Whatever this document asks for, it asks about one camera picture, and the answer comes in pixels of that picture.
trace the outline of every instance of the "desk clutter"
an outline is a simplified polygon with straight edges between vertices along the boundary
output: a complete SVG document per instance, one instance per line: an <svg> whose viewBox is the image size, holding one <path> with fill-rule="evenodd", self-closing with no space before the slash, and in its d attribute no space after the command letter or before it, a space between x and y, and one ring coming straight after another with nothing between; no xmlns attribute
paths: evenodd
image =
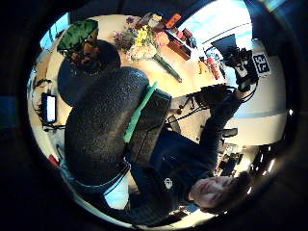
<svg viewBox="0 0 308 231"><path fill-rule="evenodd" d="M187 61L191 59L193 52L198 53L199 74L209 69L216 80L222 77L223 71L217 62L217 56L203 51L200 53L193 33L188 28L181 31L176 27L176 22L180 18L181 15L179 13L175 13L169 20L163 18L162 13L147 13L136 23L135 28L140 29L148 25L156 33L165 32L169 39L167 47L181 56L184 60Z"/></svg>

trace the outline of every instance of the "wooden desk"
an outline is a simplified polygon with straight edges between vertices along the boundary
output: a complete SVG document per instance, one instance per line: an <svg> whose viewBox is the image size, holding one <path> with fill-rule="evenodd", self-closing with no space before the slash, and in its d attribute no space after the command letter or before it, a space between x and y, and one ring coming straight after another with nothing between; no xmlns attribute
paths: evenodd
<svg viewBox="0 0 308 231"><path fill-rule="evenodd" d="M113 32L124 31L126 18L128 15L102 15L92 19L98 21L99 33L98 38L113 42ZM140 19L134 17L135 23ZM126 60L125 54L119 51L122 66L129 65L142 70L149 78L150 84L158 81L158 88L171 94L172 97L186 95L192 92L200 91L202 87L224 83L223 78L216 80L209 70L206 73L199 74L199 65L197 61L184 60L167 46L162 47L161 56L179 73L183 79L182 83L168 74L156 61L152 59L141 60L130 63Z"/></svg>
<svg viewBox="0 0 308 231"><path fill-rule="evenodd" d="M119 14L94 17L93 19L97 20L99 23L98 38L113 42L113 32L120 32L124 30L127 17L128 15ZM59 52L57 52L58 42L59 40L55 41L52 48L50 49L50 52L48 52L48 54L44 56L44 60L42 61L43 65L41 65L41 68L38 70L37 80L42 78L52 80L52 93L56 94L58 97L58 119L56 124L65 125L72 107L67 105L62 100L58 92L58 72L64 60L64 57ZM222 78L215 80L210 71L207 71L205 74L199 74L199 67L197 61L185 61L181 56L173 52L168 47L163 47L161 55L180 74L183 79L182 83L178 83L173 76L169 75L154 60L142 60L136 63L129 63L126 60L125 55L121 51L119 51L119 55L121 57L122 66L129 65L142 70L149 78L149 82L151 84L153 84L155 81L158 81L158 88L164 90L165 92L168 92L172 95L172 97L178 97L192 92L196 92L199 91L202 87L224 83L224 79ZM57 132L57 134L60 133L60 135L55 138L55 136L51 133L46 133L42 131L39 117L34 112L31 104L31 97L28 97L29 118L34 135L41 151L46 156L51 153L56 153L57 150L55 147L55 143L64 145L63 132Z"/></svg>

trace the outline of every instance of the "black jacket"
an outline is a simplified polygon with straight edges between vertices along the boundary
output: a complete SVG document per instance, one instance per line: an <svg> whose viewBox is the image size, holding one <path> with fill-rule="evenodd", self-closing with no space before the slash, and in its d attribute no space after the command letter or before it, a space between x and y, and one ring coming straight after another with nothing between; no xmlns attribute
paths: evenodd
<svg viewBox="0 0 308 231"><path fill-rule="evenodd" d="M193 203L188 200L192 185L198 179L213 176L223 127L241 103L234 93L227 96L207 119L199 144L167 129L161 133L152 153L151 165L166 184L172 200L170 211Z"/></svg>

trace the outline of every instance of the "dark hair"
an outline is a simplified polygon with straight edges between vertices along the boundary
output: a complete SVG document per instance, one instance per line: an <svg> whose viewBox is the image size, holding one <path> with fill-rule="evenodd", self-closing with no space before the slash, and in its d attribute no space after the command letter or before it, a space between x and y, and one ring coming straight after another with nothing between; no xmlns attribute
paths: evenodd
<svg viewBox="0 0 308 231"><path fill-rule="evenodd" d="M247 196L251 182L252 178L250 174L246 171L241 172L240 175L234 179L230 188L223 194L221 200L215 207L200 208L200 210L210 214L221 214L231 209Z"/></svg>

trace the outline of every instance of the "purple flower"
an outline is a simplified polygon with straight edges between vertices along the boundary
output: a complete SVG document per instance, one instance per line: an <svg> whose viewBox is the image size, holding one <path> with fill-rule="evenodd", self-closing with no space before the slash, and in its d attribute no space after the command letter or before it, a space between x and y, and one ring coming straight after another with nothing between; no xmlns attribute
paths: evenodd
<svg viewBox="0 0 308 231"><path fill-rule="evenodd" d="M115 40L122 40L124 35L120 32L114 32L114 39Z"/></svg>
<svg viewBox="0 0 308 231"><path fill-rule="evenodd" d="M131 24L131 23L133 23L133 22L134 22L134 17L128 16L128 17L126 18L126 23L127 23L127 24Z"/></svg>

